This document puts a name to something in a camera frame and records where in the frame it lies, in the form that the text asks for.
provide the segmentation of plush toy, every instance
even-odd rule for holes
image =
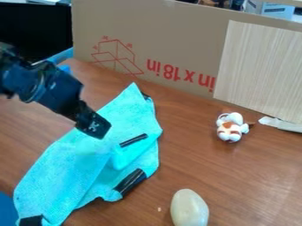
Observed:
[[[237,112],[221,114],[216,124],[218,137],[230,143],[240,141],[242,134],[249,132],[248,124],[244,124],[243,117]]]

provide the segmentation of cardboard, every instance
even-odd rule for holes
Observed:
[[[73,0],[74,54],[212,97],[230,19],[302,31],[295,22],[169,0]]]

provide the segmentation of table surface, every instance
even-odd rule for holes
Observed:
[[[161,166],[117,203],[96,200],[65,225],[172,225],[170,202],[182,188],[207,202],[209,225],[302,225],[300,134],[255,125],[236,144],[220,141],[215,120],[224,105],[76,60],[69,64],[84,84],[83,98],[98,109],[132,81],[154,101],[164,132]],[[73,123],[36,103],[0,99],[0,191],[12,195],[18,181]],[[248,120],[260,117],[233,107]]]

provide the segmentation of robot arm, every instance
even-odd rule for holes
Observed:
[[[79,96],[83,85],[48,61],[32,65],[13,48],[0,47],[0,94],[22,102],[38,102],[74,121],[85,134],[102,139],[111,124],[89,108]]]

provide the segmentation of beige rock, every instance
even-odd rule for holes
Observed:
[[[175,226],[208,225],[208,205],[190,189],[182,189],[174,194],[170,213]]]

